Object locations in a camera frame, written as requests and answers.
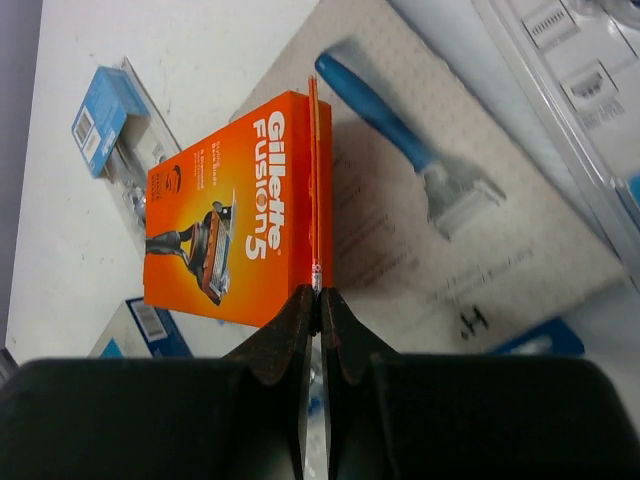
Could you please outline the orange Gillette box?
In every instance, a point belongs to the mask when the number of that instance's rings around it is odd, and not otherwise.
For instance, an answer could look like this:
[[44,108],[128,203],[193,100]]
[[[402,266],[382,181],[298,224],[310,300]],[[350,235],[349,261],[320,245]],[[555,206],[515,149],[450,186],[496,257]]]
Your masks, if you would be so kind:
[[149,171],[144,299],[260,327],[331,287],[332,111],[310,77]]

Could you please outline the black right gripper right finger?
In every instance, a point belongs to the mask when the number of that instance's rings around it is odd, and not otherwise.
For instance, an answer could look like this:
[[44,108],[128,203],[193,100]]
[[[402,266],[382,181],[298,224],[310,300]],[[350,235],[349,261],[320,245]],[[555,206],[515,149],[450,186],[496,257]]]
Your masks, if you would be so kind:
[[332,479],[635,479],[639,437],[592,362],[401,354],[319,297]]

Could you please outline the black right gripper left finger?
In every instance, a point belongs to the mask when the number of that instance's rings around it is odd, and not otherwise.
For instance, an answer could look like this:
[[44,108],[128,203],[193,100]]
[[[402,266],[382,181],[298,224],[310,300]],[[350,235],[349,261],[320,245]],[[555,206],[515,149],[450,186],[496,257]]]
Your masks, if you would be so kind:
[[1,390],[5,479],[300,479],[315,296],[231,352],[43,359]]

